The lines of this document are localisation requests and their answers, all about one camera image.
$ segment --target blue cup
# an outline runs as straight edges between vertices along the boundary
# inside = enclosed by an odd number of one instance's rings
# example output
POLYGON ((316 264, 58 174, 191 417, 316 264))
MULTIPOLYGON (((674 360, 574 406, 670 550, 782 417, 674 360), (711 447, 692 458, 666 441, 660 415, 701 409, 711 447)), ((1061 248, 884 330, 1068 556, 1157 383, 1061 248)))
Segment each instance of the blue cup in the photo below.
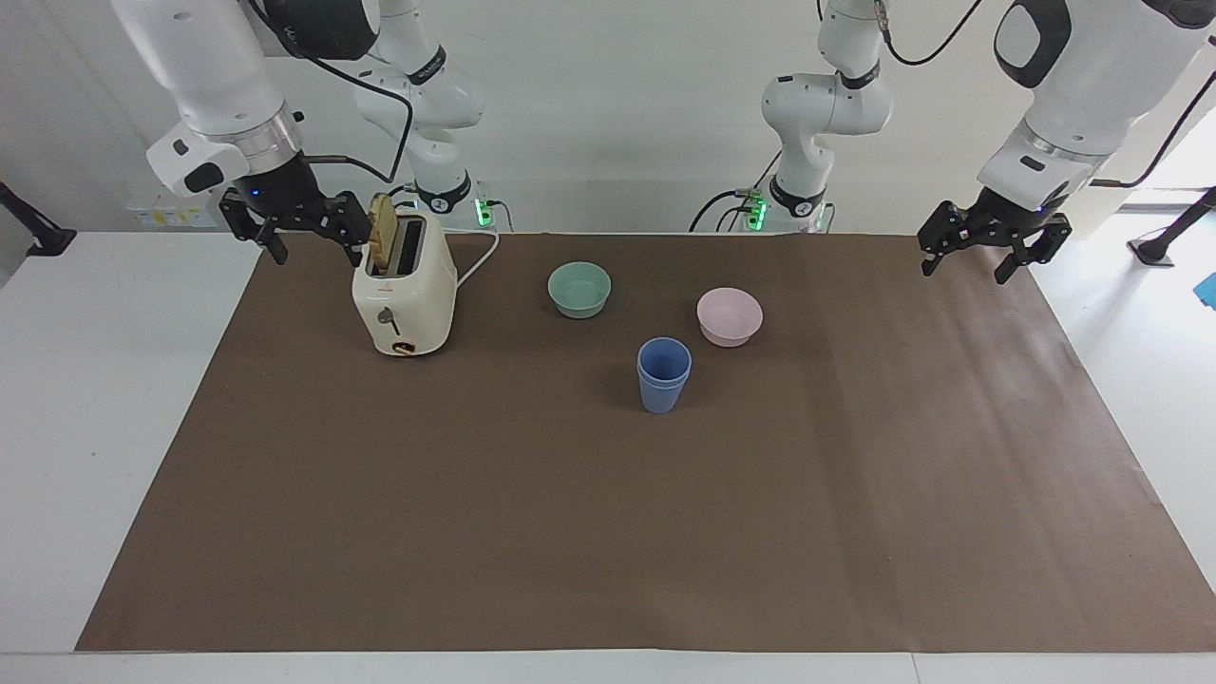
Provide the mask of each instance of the blue cup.
POLYGON ((680 392, 692 372, 692 352, 671 337, 655 337, 637 352, 637 377, 642 385, 642 405, 652 414, 675 408, 680 392))

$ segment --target white table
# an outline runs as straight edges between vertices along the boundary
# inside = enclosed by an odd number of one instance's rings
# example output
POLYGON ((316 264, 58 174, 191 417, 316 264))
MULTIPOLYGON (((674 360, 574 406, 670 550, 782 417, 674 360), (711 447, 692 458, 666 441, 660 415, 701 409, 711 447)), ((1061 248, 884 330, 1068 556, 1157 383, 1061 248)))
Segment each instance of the white table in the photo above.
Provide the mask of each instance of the white table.
MULTIPOLYGON (((1162 222, 1116 217, 1036 273, 1212 582, 1216 312, 1190 288, 1216 270, 1216 220, 1175 271, 1132 268, 1122 241, 1162 222)), ((1216 682, 1216 654, 69 655, 257 256, 225 235, 83 234, 0 290, 0 682, 1216 682)))

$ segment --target power cord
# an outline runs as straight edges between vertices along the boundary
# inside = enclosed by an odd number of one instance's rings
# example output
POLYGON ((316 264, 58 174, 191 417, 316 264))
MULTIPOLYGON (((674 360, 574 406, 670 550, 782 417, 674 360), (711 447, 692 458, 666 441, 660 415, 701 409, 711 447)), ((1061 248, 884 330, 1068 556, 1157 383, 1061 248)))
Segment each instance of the power cord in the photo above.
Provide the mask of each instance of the power cord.
POLYGON ((389 100, 395 100, 405 105, 405 108, 409 112, 409 114, 405 118, 405 129, 401 131, 401 141, 396 146, 396 156, 393 158, 393 170, 390 170, 388 175, 384 175, 383 173, 376 170, 375 168, 372 168, 371 164, 367 164, 366 162, 360 162, 359 159, 355 159, 353 157, 345 157, 345 156, 339 157, 334 155, 320 158, 325 159, 340 158, 342 161, 310 162, 310 163, 327 163, 327 164, 350 164, 376 175, 376 178, 378 178, 383 183, 393 183, 394 180, 396 180, 396 172, 400 170, 401 158, 405 156, 405 142, 410 138, 410 131, 413 130, 413 103, 406 100, 405 97, 398 95, 396 92, 384 90, 383 88, 377 88, 370 83, 364 83, 362 80, 359 80, 358 78, 343 71, 339 71, 322 62, 321 60, 317 60, 316 57, 305 55, 299 50, 299 46, 295 44, 295 40, 289 34, 287 34, 287 32, 285 32, 281 27, 276 26, 274 22, 270 21, 270 17, 266 16, 266 12, 264 12, 261 7, 258 6, 258 2, 255 0, 246 0, 246 4, 249 5, 249 9, 253 10, 253 13, 258 16, 258 19, 261 21, 261 23, 265 24, 266 28, 269 28, 270 32, 274 33, 278 38, 278 40, 283 43, 285 46, 291 46, 288 49, 292 51, 293 56, 299 57, 302 60, 308 60, 321 71, 325 71, 326 73, 340 78, 342 80, 345 80, 347 83, 350 83, 358 88, 362 88, 364 90, 370 90, 372 92, 376 92, 377 95, 383 95, 389 100))
POLYGON ((700 219, 705 218, 705 214, 709 212, 710 208, 713 208, 714 204, 721 202, 722 200, 728 200, 731 197, 747 198, 747 196, 748 196, 747 192, 742 190, 727 190, 726 192, 719 192, 709 202, 705 202, 705 206, 702 207, 699 212, 697 212, 697 218, 692 219, 692 225, 688 226, 688 232, 697 232, 697 224, 700 223, 700 219))
MULTIPOLYGON (((769 166, 764 169, 764 173, 760 174, 760 178, 758 178, 756 181, 751 184, 751 190, 759 190, 760 189, 760 184, 764 183, 764 179, 769 176, 769 172, 771 172, 772 168, 775 166, 777 166, 777 161, 781 159, 781 152, 782 152, 782 150, 777 151, 777 156, 773 157, 771 162, 769 162, 769 166)), ((726 232, 734 232, 734 224, 738 223, 739 215, 743 213, 742 209, 745 209, 747 206, 748 206, 748 201, 747 200, 739 202, 739 209, 741 211, 734 214, 733 219, 731 219, 731 228, 727 229, 726 232)))
MULTIPOLYGON (((731 207, 730 209, 726 209, 725 212, 722 212, 722 218, 717 219, 717 228, 714 229, 714 232, 722 231, 722 225, 726 224, 726 217, 734 214, 734 219, 738 220, 739 214, 745 213, 747 211, 748 209, 744 207, 731 207)), ((734 230, 734 222, 731 222, 731 228, 726 232, 732 232, 733 230, 734 230)))
POLYGON ((485 203, 486 207, 502 207, 502 211, 507 212, 507 229, 511 232, 516 231, 516 219, 511 218, 511 207, 507 206, 502 200, 490 200, 485 203))
POLYGON ((469 269, 465 271, 465 275, 460 276, 460 280, 456 281, 457 290, 461 286, 463 286, 469 277, 473 277, 473 274, 477 273, 477 269, 482 268, 482 265, 485 264, 485 262, 490 260, 490 257, 492 257, 494 253, 499 251, 499 243, 502 242, 502 236, 499 235, 497 230, 486 231, 486 230, 469 230, 463 228, 445 228, 444 232, 456 232, 460 235, 486 235, 489 232, 494 235, 494 245, 490 245, 490 248, 486 250, 485 254, 483 254, 482 258, 478 259, 475 264, 469 267, 469 269))
POLYGON ((1131 190, 1132 187, 1138 187, 1142 183, 1148 180, 1148 176, 1153 175, 1153 172, 1156 170, 1158 164, 1160 164, 1161 159, 1165 158, 1166 152, 1170 151, 1170 145, 1173 145, 1173 140, 1178 136, 1178 133, 1182 131, 1182 127, 1187 123, 1187 119, 1190 118, 1190 114, 1194 113, 1195 107, 1198 107, 1199 103, 1203 102, 1204 96, 1207 95, 1209 90, 1211 90, 1212 83, 1216 83, 1216 72, 1212 72, 1212 74, 1207 77, 1207 82, 1204 83, 1204 86, 1199 89, 1199 92, 1195 94, 1194 99, 1190 100, 1190 103, 1187 105, 1187 108, 1183 110, 1182 116, 1178 117, 1177 123, 1173 124, 1173 129, 1170 130, 1170 135, 1165 138, 1165 142, 1161 145, 1161 148, 1158 150, 1156 156, 1153 157, 1153 162, 1149 163, 1148 168, 1144 170, 1144 173, 1141 174, 1139 178, 1137 178, 1131 183, 1122 183, 1120 180, 1111 180, 1103 178, 1091 181, 1090 185, 1094 187, 1120 187, 1124 190, 1131 190))
POLYGON ((946 40, 923 60, 908 60, 903 55, 900 55, 899 50, 895 49, 895 43, 891 40, 890 17, 886 13, 886 2, 884 0, 874 0, 874 13, 878 16, 878 29, 883 32, 883 41, 886 43, 886 50, 891 54, 891 56, 895 57, 895 60, 901 65, 919 67, 936 60, 939 55, 946 51, 946 47, 950 47, 950 44, 955 41, 955 38, 958 38, 963 27, 967 26, 967 22, 972 21, 972 17, 975 15, 975 11, 980 9, 983 2, 984 0, 975 0, 975 2, 972 4, 972 7, 967 10, 967 13, 963 15, 958 26, 955 27, 955 30, 950 32, 950 35, 946 37, 946 40))

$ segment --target brown table mat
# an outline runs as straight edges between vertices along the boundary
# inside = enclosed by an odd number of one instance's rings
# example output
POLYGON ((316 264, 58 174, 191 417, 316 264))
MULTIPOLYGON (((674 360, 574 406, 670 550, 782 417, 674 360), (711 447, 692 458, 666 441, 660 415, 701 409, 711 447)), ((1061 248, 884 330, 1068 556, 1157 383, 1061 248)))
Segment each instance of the brown table mat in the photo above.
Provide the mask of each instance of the brown table mat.
POLYGON ((1207 583, 992 254, 927 280, 901 237, 505 236, 447 347, 400 360, 338 250, 289 246, 78 649, 1216 650, 1207 583), (613 275, 597 319, 547 301, 573 259, 613 275), (721 285, 765 305, 744 348, 698 332, 721 285), (637 396, 658 335, 694 355, 668 416, 637 396))

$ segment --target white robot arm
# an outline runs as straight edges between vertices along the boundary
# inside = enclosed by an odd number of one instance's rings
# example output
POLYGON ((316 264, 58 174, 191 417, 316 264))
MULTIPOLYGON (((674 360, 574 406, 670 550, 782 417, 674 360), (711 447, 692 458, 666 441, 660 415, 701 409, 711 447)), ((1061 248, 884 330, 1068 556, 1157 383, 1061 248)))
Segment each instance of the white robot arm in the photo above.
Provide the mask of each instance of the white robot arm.
POLYGON ((492 217, 478 183, 468 173, 450 130, 482 120, 484 103, 477 84, 447 62, 447 52, 426 30, 421 0, 381 0, 381 33, 372 56, 385 67, 360 78, 395 92, 415 107, 413 130, 406 131, 400 106, 366 89, 355 89, 355 103, 367 120, 399 139, 409 134, 406 155, 418 197, 449 228, 485 226, 492 217))
MULTIPOLYGON (((275 27, 281 47, 293 56, 358 60, 375 46, 377 56, 393 66, 362 78, 372 85, 395 80, 393 88, 383 89, 407 97, 416 112, 407 152, 417 192, 434 209, 447 202, 439 213, 468 208, 471 223, 490 223, 488 209, 473 201, 472 179, 446 133, 475 124, 480 99, 463 72, 446 66, 443 47, 422 29, 416 2, 111 1, 140 56, 181 113, 181 122, 148 150, 153 170, 182 196, 231 183, 233 189, 224 195, 220 209, 233 235, 266 247, 278 263, 286 260, 287 250, 276 230, 311 230, 342 245, 351 264, 358 264, 358 247, 367 242, 371 225, 354 194, 326 197, 319 190, 295 127, 300 114, 288 110, 266 73, 250 11, 275 27)), ((360 99, 360 103, 368 118, 393 135, 407 133, 399 102, 360 99)))
POLYGON ((835 163, 820 135, 867 135, 890 120, 894 99, 879 63, 877 9, 873 0, 829 0, 818 45, 837 73, 783 75, 765 90, 764 117, 782 142, 781 166, 764 187, 766 228, 810 229, 835 163))
POLYGON ((996 271, 1002 284, 1021 267, 1048 263, 1071 234, 1055 209, 1173 88, 1214 18, 1216 0, 1014 2, 997 30, 996 56, 1034 90, 1035 102, 980 172, 985 187, 975 204, 942 202, 921 229, 924 274, 976 245, 1013 250, 996 271))

